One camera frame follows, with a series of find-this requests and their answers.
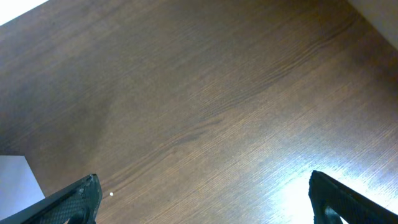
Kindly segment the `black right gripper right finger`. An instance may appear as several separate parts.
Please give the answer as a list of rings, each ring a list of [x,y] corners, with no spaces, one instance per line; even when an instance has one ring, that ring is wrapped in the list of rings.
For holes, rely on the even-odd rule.
[[[397,215],[324,172],[313,171],[308,196],[315,224],[397,223]]]

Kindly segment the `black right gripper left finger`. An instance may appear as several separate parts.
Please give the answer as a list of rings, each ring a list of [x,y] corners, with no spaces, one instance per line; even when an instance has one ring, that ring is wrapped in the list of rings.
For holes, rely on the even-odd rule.
[[[1,224],[95,224],[103,193],[96,174],[1,220]]]

